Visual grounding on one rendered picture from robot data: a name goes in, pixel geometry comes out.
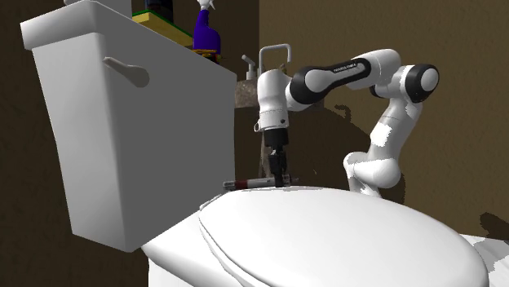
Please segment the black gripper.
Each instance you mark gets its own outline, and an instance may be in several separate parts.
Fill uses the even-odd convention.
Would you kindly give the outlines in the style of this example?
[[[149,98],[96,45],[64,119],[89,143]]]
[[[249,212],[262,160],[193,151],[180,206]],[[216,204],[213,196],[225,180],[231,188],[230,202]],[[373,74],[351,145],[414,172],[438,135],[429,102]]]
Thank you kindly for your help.
[[[282,188],[285,186],[284,175],[287,168],[283,146],[289,143],[288,130],[286,128],[265,130],[263,132],[263,141],[265,147],[272,148],[268,155],[268,163],[270,172],[275,180],[275,187]]]

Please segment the red and white marker pen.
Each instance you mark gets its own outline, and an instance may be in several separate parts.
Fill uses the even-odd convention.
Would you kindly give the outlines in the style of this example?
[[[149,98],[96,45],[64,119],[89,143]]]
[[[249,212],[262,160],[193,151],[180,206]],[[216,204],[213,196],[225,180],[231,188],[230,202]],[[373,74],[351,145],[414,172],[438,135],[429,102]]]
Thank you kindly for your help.
[[[282,180],[282,187],[290,186],[293,183],[297,183],[299,178],[294,178],[289,175],[284,176]],[[258,179],[244,179],[244,180],[233,180],[223,182],[223,189],[225,191],[236,191],[252,188],[270,188],[276,187],[276,180],[271,178],[258,178]]]

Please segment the bathroom sink with faucet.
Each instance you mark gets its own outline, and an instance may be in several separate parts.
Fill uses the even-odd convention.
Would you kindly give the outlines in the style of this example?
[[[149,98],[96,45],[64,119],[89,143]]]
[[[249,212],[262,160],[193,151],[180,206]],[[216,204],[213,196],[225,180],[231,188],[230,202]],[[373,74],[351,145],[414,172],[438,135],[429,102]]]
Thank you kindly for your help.
[[[248,71],[246,72],[246,79],[243,81],[239,81],[236,84],[235,108],[257,108],[259,106],[257,94],[257,82],[258,76],[260,75],[260,69],[263,69],[263,53],[265,51],[277,49],[287,50],[286,62],[289,63],[292,58],[292,52],[291,45],[288,43],[265,46],[261,48],[259,51],[259,63],[260,63],[259,67],[247,55],[243,55],[241,57],[248,64]]]

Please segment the white toilet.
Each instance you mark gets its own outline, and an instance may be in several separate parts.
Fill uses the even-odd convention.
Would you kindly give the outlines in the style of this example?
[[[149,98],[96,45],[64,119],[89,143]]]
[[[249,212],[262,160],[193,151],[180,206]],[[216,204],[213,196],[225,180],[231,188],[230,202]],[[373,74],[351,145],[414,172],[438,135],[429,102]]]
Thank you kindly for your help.
[[[20,26],[73,234],[148,257],[149,287],[509,287],[509,241],[379,196],[233,181],[237,77],[129,17],[64,0]]]

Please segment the purple spray bottle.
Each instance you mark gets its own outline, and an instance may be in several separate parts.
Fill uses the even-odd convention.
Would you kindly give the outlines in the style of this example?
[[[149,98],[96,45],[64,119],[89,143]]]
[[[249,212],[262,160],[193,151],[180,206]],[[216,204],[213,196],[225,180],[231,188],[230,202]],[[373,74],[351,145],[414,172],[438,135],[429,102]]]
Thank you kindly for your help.
[[[219,33],[209,26],[209,8],[215,8],[213,1],[197,0],[200,11],[193,31],[193,49],[218,61],[221,56],[221,38]]]

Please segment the yellow and green book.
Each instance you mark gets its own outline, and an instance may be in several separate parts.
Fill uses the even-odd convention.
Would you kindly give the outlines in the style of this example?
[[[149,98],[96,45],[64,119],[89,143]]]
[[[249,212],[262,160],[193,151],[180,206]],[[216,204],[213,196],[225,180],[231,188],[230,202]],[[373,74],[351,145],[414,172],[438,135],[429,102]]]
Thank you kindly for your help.
[[[190,33],[155,11],[143,10],[135,12],[132,14],[132,20],[182,46],[193,46],[193,36]]]

